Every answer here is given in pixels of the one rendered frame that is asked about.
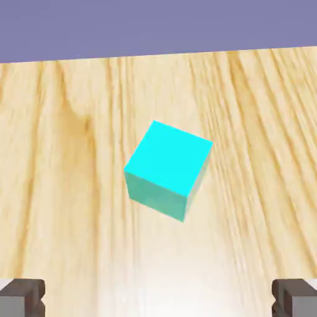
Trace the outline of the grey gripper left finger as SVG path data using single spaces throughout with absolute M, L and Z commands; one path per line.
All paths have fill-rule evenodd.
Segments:
M 43 279 L 0 279 L 0 317 L 45 317 Z

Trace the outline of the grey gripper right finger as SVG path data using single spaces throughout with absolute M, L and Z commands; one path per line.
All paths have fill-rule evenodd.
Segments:
M 272 281 L 272 317 L 317 317 L 317 279 Z

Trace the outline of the small cyan cube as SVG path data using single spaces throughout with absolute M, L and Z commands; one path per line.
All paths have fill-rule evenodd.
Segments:
M 212 145 L 207 139 L 153 121 L 124 168 L 129 198 L 184 221 Z

